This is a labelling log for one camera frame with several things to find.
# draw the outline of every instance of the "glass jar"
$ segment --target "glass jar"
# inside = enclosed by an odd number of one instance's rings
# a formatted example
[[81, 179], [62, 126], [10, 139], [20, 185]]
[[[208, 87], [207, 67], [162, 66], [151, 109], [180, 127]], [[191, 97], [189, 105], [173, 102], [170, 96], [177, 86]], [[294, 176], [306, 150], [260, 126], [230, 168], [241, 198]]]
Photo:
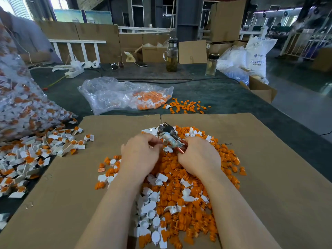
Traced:
[[218, 53], [210, 53], [208, 56], [208, 61], [206, 63], [205, 76], [214, 77], [215, 70], [217, 68], [217, 62], [219, 59]]
[[166, 61], [166, 71], [176, 72], [178, 70], [178, 55], [179, 49], [177, 48], [176, 37], [170, 37], [168, 39], [168, 48], [164, 52], [164, 60]]

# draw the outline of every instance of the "hand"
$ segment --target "hand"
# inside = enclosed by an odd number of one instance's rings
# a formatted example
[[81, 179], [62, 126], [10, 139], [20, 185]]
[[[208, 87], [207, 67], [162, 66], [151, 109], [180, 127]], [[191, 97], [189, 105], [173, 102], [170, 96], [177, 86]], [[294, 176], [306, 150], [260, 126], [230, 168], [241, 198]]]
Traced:
[[152, 134], [139, 134], [130, 138], [126, 145], [121, 146], [119, 175], [124, 175], [137, 185], [141, 184], [155, 166], [162, 147], [162, 141]]
[[192, 175], [203, 180], [220, 172], [221, 159], [218, 151], [208, 141], [200, 137], [185, 139], [188, 148], [178, 154], [179, 163]]

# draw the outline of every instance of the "gray floor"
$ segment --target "gray floor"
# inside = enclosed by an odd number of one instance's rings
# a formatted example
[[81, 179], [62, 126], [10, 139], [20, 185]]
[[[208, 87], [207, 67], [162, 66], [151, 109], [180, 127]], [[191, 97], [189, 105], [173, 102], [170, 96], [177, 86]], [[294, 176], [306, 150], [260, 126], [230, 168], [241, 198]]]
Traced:
[[[278, 90], [272, 105], [317, 134], [332, 130], [332, 84], [330, 74], [305, 68], [310, 63], [297, 64], [275, 59], [278, 51], [267, 55], [267, 79]], [[320, 86], [318, 81], [326, 79]], [[332, 142], [332, 134], [323, 138]]]

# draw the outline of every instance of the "workbench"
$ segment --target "workbench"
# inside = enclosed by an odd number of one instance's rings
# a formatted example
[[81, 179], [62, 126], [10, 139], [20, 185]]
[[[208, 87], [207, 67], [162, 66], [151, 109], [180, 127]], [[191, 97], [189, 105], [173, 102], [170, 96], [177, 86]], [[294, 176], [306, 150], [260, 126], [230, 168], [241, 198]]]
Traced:
[[[178, 98], [179, 101], [201, 100], [201, 105], [211, 106], [206, 111], [207, 114], [252, 113], [318, 172], [329, 181], [332, 180], [332, 168], [329, 166], [332, 156], [332, 144], [280, 112], [251, 91], [243, 88], [235, 80], [227, 78], [219, 71], [217, 71], [214, 79], [205, 79], [206, 64], [179, 65], [177, 73], [167, 73], [163, 63], [148, 65], [144, 69], [144, 67], [139, 68], [133, 63], [125, 63], [124, 69], [118, 70], [112, 70], [110, 65], [102, 65], [102, 69], [85, 70], [84, 73], [73, 79], [62, 79], [51, 86], [45, 94], [59, 106], [77, 114], [79, 116], [78, 121], [81, 121], [83, 117], [93, 115], [87, 100], [77, 89], [86, 79], [108, 76], [116, 77], [119, 81], [141, 80], [142, 83], [158, 82], [158, 85], [162, 87], [173, 86], [173, 97]], [[51, 69], [39, 68], [32, 70], [31, 74], [35, 82], [43, 88], [64, 76], [64, 72], [56, 71], [53, 73]], [[170, 82], [185, 83], [167, 84]], [[158, 108], [142, 111], [113, 110], [105, 114], [141, 116], [169, 113], [169, 110]], [[31, 182], [28, 189], [31, 191], [36, 183], [36, 181]], [[22, 201], [23, 199], [1, 198], [0, 213], [10, 212], [14, 214]]]

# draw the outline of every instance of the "eyeglasses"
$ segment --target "eyeglasses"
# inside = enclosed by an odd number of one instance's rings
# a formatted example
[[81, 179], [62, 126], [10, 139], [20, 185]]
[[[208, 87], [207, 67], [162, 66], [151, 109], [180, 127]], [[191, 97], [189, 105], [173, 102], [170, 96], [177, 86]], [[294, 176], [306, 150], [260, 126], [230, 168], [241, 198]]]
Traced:
[[118, 64], [117, 64], [116, 62], [114, 62], [114, 63], [111, 63], [110, 65], [112, 66], [112, 69], [113, 69], [113, 70], [117, 70], [118, 67], [120, 67], [120, 68], [123, 68], [123, 67], [124, 67], [122, 61], [120, 61]]

